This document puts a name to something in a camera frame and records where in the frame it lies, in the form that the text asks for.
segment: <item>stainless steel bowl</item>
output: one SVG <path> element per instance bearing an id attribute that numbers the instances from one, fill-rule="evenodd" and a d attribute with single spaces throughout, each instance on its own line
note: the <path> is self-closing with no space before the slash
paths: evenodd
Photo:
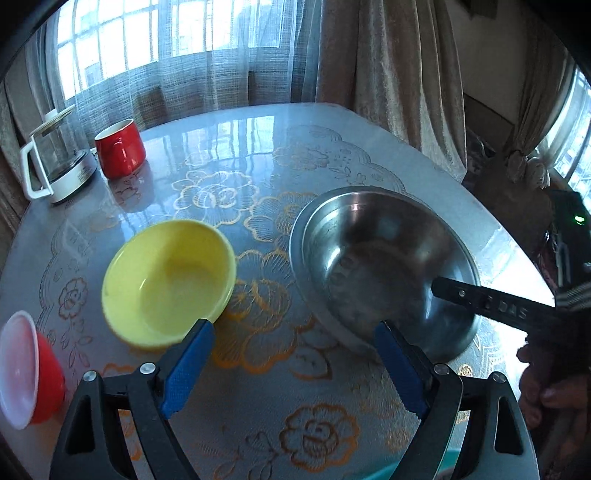
<path id="1" fill-rule="evenodd" d="M 478 272 L 452 229 L 429 208 L 376 187 L 332 190 L 295 221 L 290 261 L 318 320 L 345 346 L 378 359 L 374 328 L 393 320 L 433 362 L 472 341 L 479 317 L 433 297 L 441 275 L 474 285 Z"/>

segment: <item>mug handle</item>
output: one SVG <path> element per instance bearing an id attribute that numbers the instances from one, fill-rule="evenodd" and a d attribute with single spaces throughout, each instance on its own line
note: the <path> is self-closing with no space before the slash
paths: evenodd
<path id="1" fill-rule="evenodd" d="M 31 184 L 31 172 L 29 171 L 29 153 L 33 151 L 31 154 L 31 159 L 33 161 L 33 167 L 35 168 L 35 172 L 37 172 L 37 177 L 39 177 L 39 181 L 41 182 L 41 189 L 40 190 L 33 190 L 33 186 Z M 25 196 L 29 200 L 37 200 L 43 197 L 47 197 L 49 195 L 53 195 L 53 188 L 49 183 L 49 179 L 47 178 L 47 173 L 43 168 L 43 164 L 41 163 L 41 158 L 39 157 L 39 152 L 37 151 L 37 147 L 35 142 L 30 141 L 24 147 L 21 148 L 21 172 L 22 172 L 22 191 L 25 193 Z"/>
<path id="2" fill-rule="evenodd" d="M 115 162 L 113 163 L 113 166 L 117 170 L 117 176 L 126 176 L 129 173 L 131 173 L 125 171 L 125 166 L 127 165 L 127 156 L 125 155 L 125 147 L 121 139 L 111 144 L 111 147 L 109 149 L 109 156 L 116 158 Z"/>

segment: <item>finger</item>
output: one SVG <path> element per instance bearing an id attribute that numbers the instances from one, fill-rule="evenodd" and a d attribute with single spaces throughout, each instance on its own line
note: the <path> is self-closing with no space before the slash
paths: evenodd
<path id="1" fill-rule="evenodd" d="M 570 431 L 558 451 L 558 459 L 566 460 L 580 448 L 587 435 L 587 410 L 579 410 L 570 426 Z"/>
<path id="2" fill-rule="evenodd" d="M 575 442 L 571 437 L 564 440 L 564 443 L 560 446 L 558 451 L 558 459 L 566 460 L 579 450 L 581 447 L 580 443 Z"/>
<path id="3" fill-rule="evenodd" d="M 519 399 L 519 408 L 528 430 L 536 428 L 542 422 L 542 411 L 536 405 L 527 401 L 525 397 Z"/>
<path id="4" fill-rule="evenodd" d="M 521 395 L 524 396 L 530 403 L 538 403 L 540 399 L 541 385 L 535 377 L 534 369 L 526 368 L 519 379 L 519 389 Z"/>
<path id="5" fill-rule="evenodd" d="M 531 362 L 531 349 L 529 343 L 517 350 L 517 360 L 525 364 Z"/>
<path id="6" fill-rule="evenodd" d="M 575 375 L 549 386 L 540 400 L 548 408 L 587 408 L 587 375 Z"/>

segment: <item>glass tabletop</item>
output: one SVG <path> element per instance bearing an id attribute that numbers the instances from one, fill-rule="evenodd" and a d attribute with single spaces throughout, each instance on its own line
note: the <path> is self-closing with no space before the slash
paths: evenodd
<path id="1" fill-rule="evenodd" d="M 553 304 L 538 271 L 458 182 L 385 130 L 341 107 L 257 106 L 185 118 L 142 133 L 147 162 L 107 181 L 96 173 L 71 199 L 33 202 L 0 280 L 0 318 L 27 310 L 61 363 L 66 402 L 50 421 L 0 431 L 33 478 L 46 478 L 61 421 L 83 373 L 133 371 L 159 353 L 119 341 L 100 306 L 106 268 L 136 233 L 172 218 L 213 225 L 232 243 L 238 280 L 215 323 L 212 355 L 171 419 L 201 478 L 355 478 L 399 459 L 418 426 L 381 365 L 339 345 L 302 301 L 287 245 L 316 195 L 374 185 L 432 208 L 459 235 L 480 282 Z M 523 369 L 525 335 L 486 319 L 450 363 L 463 375 Z M 140 478 L 150 478 L 129 412 L 121 413 Z M 467 415 L 459 414 L 452 447 Z"/>

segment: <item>window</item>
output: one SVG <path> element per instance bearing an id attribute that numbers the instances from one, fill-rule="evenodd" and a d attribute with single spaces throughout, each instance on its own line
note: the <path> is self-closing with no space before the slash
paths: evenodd
<path id="1" fill-rule="evenodd" d="M 57 61 L 65 100 L 162 59 L 282 42 L 287 0 L 69 0 Z"/>
<path id="2" fill-rule="evenodd" d="M 557 159 L 554 169 L 591 211 L 591 86 L 581 71 L 540 150 Z"/>
<path id="3" fill-rule="evenodd" d="M 66 99 L 95 83 L 158 60 L 158 0 L 70 0 L 57 25 Z"/>

